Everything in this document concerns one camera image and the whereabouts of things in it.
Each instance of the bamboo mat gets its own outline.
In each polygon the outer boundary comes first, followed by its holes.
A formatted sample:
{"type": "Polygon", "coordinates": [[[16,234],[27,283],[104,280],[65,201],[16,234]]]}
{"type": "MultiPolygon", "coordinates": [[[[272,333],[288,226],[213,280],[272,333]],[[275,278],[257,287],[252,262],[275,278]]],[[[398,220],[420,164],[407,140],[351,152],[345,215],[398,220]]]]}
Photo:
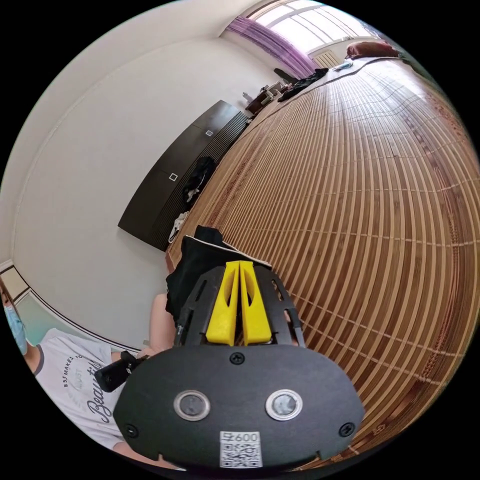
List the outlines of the bamboo mat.
{"type": "Polygon", "coordinates": [[[271,263],[307,347],[366,415],[339,462],[398,434],[445,388],[480,307],[478,158],[448,102],[385,60],[256,119],[170,246],[197,225],[271,263]]]}

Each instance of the face mask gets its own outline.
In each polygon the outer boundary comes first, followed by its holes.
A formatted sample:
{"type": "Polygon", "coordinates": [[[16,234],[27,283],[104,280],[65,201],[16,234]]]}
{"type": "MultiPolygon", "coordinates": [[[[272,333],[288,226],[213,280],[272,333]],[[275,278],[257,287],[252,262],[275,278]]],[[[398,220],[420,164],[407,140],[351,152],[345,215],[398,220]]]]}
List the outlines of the face mask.
{"type": "Polygon", "coordinates": [[[27,353],[28,345],[27,338],[25,336],[24,324],[11,305],[3,306],[3,309],[5,310],[5,315],[8,320],[11,333],[13,334],[13,338],[15,339],[21,354],[25,355],[27,353]]]}

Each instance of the screw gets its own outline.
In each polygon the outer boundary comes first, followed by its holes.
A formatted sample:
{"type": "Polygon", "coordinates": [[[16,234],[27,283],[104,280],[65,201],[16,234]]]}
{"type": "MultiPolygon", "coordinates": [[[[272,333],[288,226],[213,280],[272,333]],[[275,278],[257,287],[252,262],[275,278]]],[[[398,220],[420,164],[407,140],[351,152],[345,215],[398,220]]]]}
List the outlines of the screw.
{"type": "Polygon", "coordinates": [[[136,439],[139,436],[139,431],[137,428],[133,425],[125,425],[126,428],[126,434],[131,438],[131,439],[136,439]]]}
{"type": "Polygon", "coordinates": [[[239,351],[232,353],[230,355],[230,361],[234,365],[241,365],[245,361],[245,355],[243,353],[240,353],[239,351]]]}
{"type": "Polygon", "coordinates": [[[340,427],[338,434],[341,437],[349,437],[354,432],[354,430],[355,430],[355,425],[351,421],[348,421],[347,423],[344,423],[340,427]]]}

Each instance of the white wall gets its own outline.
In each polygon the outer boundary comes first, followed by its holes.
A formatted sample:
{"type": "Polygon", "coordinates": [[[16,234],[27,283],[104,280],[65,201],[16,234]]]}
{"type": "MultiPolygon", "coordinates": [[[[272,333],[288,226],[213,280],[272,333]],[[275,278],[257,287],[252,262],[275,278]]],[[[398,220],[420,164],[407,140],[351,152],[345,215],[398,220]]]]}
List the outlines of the white wall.
{"type": "Polygon", "coordinates": [[[164,253],[118,221],[183,129],[218,100],[236,105],[276,79],[217,38],[157,49],[84,94],[44,144],[21,199],[13,261],[26,282],[73,322],[142,348],[165,288],[164,253]]]}
{"type": "Polygon", "coordinates": [[[0,263],[12,258],[12,230],[32,164],[62,117],[116,69],[166,45],[217,38],[255,0],[178,0],[122,23],[82,51],[53,80],[18,135],[0,189],[0,263]]]}
{"type": "MultiPolygon", "coordinates": [[[[233,31],[224,31],[220,35],[221,39],[227,40],[228,42],[237,45],[243,50],[249,52],[254,57],[259,59],[266,67],[268,67],[272,72],[274,69],[282,69],[290,75],[294,76],[293,73],[280,61],[272,57],[265,50],[262,50],[259,46],[255,45],[252,41],[243,38],[233,31]]],[[[248,92],[250,96],[254,97],[258,92],[248,92]]]]}

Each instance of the hand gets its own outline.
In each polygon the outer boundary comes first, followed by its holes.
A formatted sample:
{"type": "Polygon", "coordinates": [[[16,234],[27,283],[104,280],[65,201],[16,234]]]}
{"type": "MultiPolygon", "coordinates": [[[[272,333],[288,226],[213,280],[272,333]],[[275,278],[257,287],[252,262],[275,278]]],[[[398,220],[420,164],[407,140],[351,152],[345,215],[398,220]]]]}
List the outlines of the hand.
{"type": "Polygon", "coordinates": [[[136,354],[136,357],[138,359],[141,359],[142,357],[148,356],[148,357],[153,357],[156,354],[159,354],[160,352],[164,352],[165,350],[168,350],[168,348],[164,349],[159,349],[159,350],[154,350],[153,348],[150,348],[149,346],[147,348],[144,348],[142,351],[139,351],[136,354]]]}

